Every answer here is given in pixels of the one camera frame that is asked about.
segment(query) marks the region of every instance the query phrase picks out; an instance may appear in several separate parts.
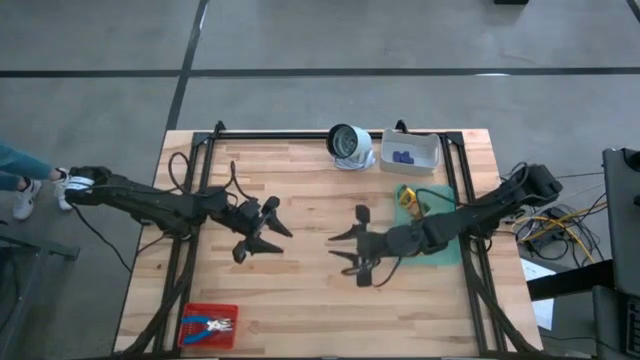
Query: red box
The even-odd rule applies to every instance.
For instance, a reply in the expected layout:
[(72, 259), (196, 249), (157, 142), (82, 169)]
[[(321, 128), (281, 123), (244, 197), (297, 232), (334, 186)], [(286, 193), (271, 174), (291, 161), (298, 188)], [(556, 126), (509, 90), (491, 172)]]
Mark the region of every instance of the red box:
[(195, 344), (184, 344), (184, 338), (187, 335), (195, 335), (206, 328), (204, 324), (182, 324), (180, 325), (180, 337), (178, 338), (178, 346), (180, 347), (197, 347), (208, 349), (233, 349), (233, 341), (236, 337), (236, 325), (238, 321), (238, 306), (224, 304), (198, 304), (187, 303), (184, 306), (183, 317), (200, 315), (208, 316), (212, 319), (231, 319), (231, 331), (221, 331), (207, 336), (202, 341)]

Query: wooden table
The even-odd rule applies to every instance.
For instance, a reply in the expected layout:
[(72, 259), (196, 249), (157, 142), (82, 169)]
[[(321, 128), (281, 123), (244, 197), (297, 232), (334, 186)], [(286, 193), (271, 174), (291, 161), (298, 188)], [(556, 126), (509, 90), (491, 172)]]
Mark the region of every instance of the wooden table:
[[(172, 187), (169, 156), (176, 151), (188, 154), (192, 133), (167, 133), (154, 186)], [(476, 196), (482, 196), (499, 184), (489, 133), (482, 129), (463, 134)], [(230, 252), (240, 237), (213, 221), (205, 223), (191, 302), (239, 305), (236, 345), (232, 351), (185, 349), (184, 356), (477, 355), (461, 265), (403, 266), (383, 288), (363, 289), (355, 286), (354, 278), (340, 275), (348, 263), (327, 253), (354, 249), (355, 241), (330, 243), (327, 238), (355, 222), (356, 204), (371, 208), (373, 230), (391, 226), (392, 191), (396, 184), (415, 183), (415, 177), (382, 172), (377, 164), (364, 172), (339, 171), (320, 140), (216, 140), (209, 184), (227, 182), (231, 160), (245, 192), (262, 202), (270, 195), (280, 197), (278, 216), (294, 237), (267, 230), (263, 238), (281, 246), (284, 254), (256, 255), (238, 265)], [(454, 163), (461, 183), (459, 164)], [(175, 165), (178, 178), (185, 171), (186, 166)], [(418, 181), (447, 184), (444, 165)], [(145, 230), (140, 246), (159, 234), (157, 229)], [(115, 350), (131, 344), (156, 311), (170, 247), (170, 240), (161, 242), (136, 260)], [(513, 238), (495, 236), (489, 259), (500, 305), (527, 340), (541, 348)], [(392, 264), (387, 259), (376, 268), (374, 283), (387, 276)], [(173, 316), (167, 344), (173, 338)], [(491, 345), (486, 309), (483, 318)]]

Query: gray floor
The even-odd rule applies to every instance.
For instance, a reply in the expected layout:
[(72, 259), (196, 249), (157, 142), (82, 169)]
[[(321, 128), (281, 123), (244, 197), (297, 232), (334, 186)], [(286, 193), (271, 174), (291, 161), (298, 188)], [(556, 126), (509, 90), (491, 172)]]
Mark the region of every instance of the gray floor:
[[(5, 0), (0, 70), (177, 69), (197, 0)], [(212, 0), (194, 68), (640, 66), (640, 23), (624, 0)], [(384, 127), (491, 130), (501, 172), (518, 161), (556, 175), (598, 171), (605, 147), (638, 147), (638, 76), (192, 79), (179, 129)], [(0, 79), (4, 141), (55, 165), (99, 164), (149, 183), (177, 79)], [(565, 195), (602, 183), (567, 179)], [(16, 358), (111, 350), (128, 276), (45, 189), (25, 236), (82, 247), (52, 261)], [(567, 204), (586, 207), (600, 187)], [(0, 218), (10, 217), (3, 194)], [(140, 228), (87, 208), (131, 261)], [(610, 256), (606, 215), (588, 219)], [(565, 265), (573, 260), (567, 258)], [(82, 330), (77, 321), (88, 322)], [(570, 327), (558, 325), (564, 336)], [(30, 342), (27, 338), (36, 338)]]

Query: shoe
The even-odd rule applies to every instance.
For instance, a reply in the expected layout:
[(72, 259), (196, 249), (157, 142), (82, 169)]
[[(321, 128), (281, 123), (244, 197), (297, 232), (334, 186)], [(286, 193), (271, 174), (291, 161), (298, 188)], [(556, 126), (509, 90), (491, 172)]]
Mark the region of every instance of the shoe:
[(53, 195), (58, 199), (58, 206), (60, 206), (60, 210), (69, 211), (73, 209), (71, 205), (67, 202), (64, 197), (64, 191), (67, 189), (67, 185), (69, 185), (69, 180), (71, 179), (71, 175), (69, 175), (69, 170), (63, 168), (57, 168), (56, 170), (64, 173), (66, 176), (60, 180), (53, 181)]
[(28, 188), (16, 192), (16, 202), (13, 204), (14, 219), (24, 221), (31, 216), (36, 195), (38, 195), (41, 187), (42, 183), (40, 181), (31, 180), (31, 185)]

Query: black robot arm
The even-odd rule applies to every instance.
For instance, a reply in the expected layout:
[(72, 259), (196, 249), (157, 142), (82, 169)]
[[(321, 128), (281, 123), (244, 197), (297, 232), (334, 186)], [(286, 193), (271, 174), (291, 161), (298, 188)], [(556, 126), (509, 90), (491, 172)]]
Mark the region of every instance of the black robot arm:
[(263, 226), (291, 237), (278, 220), (280, 200), (271, 196), (263, 206), (249, 198), (239, 206), (230, 204), (226, 187), (211, 186), (194, 194), (174, 194), (139, 184), (105, 167), (74, 167), (65, 196), (74, 205), (108, 205), (127, 212), (139, 223), (155, 223), (165, 234), (188, 239), (207, 217), (245, 239), (233, 249), (233, 258), (242, 263), (246, 253), (282, 253), (283, 250), (260, 238)]
[(343, 274), (356, 275), (358, 286), (371, 286), (371, 270), (381, 258), (432, 254), (445, 249), (449, 241), (464, 232), (474, 237), (489, 237), (502, 218), (523, 205), (539, 207), (549, 204), (558, 198), (561, 190), (562, 185), (544, 165), (525, 165), (497, 189), (472, 204), (454, 212), (429, 215), (409, 225), (393, 227), (386, 233), (366, 231), (367, 209), (366, 216), (358, 216), (361, 224), (353, 228), (360, 229), (353, 234), (357, 238), (357, 254), (331, 253), (352, 262), (352, 267), (344, 269)]

